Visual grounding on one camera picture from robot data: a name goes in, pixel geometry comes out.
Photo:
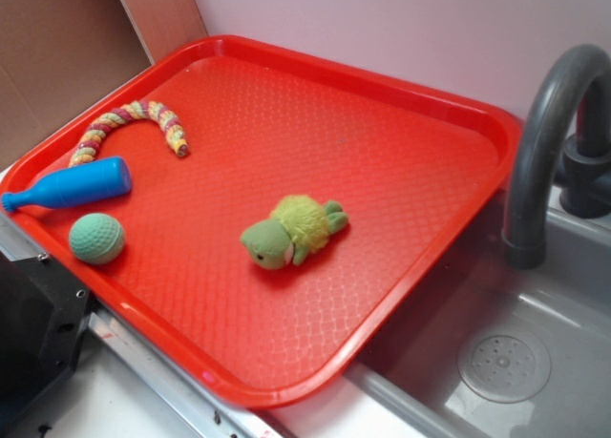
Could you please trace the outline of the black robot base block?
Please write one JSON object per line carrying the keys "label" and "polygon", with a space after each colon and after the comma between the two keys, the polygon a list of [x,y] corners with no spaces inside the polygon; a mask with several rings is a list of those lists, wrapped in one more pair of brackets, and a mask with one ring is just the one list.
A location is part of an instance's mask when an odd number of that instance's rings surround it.
{"label": "black robot base block", "polygon": [[1,427],[70,377],[92,305],[59,261],[1,258]]}

